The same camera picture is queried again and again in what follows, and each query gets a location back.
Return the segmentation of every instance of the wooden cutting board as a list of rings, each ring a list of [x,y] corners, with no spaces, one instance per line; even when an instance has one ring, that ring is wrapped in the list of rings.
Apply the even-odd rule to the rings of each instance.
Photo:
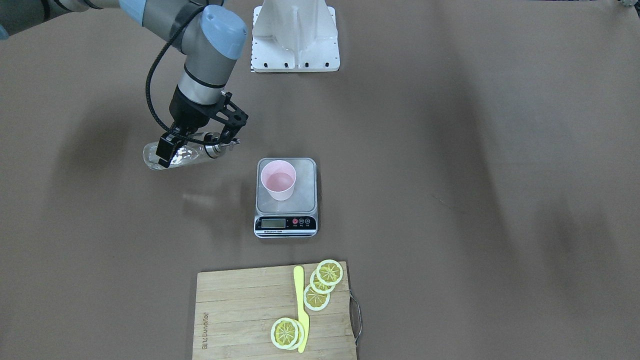
[[[201,272],[198,274],[193,360],[332,359],[357,360],[349,314],[347,263],[342,281],[326,308],[309,314],[304,353],[271,343],[271,326],[281,318],[298,318],[295,265]],[[302,265],[305,286],[317,264]]]

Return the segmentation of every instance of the plastic cup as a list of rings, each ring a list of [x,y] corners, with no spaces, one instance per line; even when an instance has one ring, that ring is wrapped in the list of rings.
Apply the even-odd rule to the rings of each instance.
[[[296,184],[296,169],[284,160],[273,160],[262,168],[260,181],[272,198],[287,200]]]

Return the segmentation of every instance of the digital scale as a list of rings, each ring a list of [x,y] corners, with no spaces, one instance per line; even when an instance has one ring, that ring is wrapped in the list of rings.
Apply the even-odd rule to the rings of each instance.
[[[260,173],[268,163],[284,160],[296,169],[293,194],[287,200],[271,197]],[[319,227],[316,162],[311,158],[264,158],[258,161],[253,232],[259,238],[304,238]]]

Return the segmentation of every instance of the gray table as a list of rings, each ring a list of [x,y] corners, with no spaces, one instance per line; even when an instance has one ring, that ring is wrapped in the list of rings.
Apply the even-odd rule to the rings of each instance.
[[[230,1],[250,24],[260,1]],[[119,10],[0,43],[0,358],[190,359],[196,274],[346,260],[361,359],[637,359],[640,20],[614,0],[339,1],[342,68],[249,72],[242,144],[153,172],[162,41]],[[183,57],[152,93],[165,119]],[[308,240],[252,233],[264,157]]]

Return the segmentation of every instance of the robotic arm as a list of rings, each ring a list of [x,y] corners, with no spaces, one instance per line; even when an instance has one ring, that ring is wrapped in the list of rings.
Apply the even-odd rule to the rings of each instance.
[[[168,168],[187,142],[204,147],[212,158],[246,124],[248,115],[224,92],[247,37],[244,22],[213,1],[188,0],[0,0],[0,39],[70,12],[120,7],[145,28],[167,41],[147,77],[147,102],[153,117],[166,131],[158,141],[158,163]],[[182,77],[173,93],[168,127],[156,115],[149,94],[153,71],[169,46],[187,56]],[[190,137],[214,119],[224,125],[220,134]]]

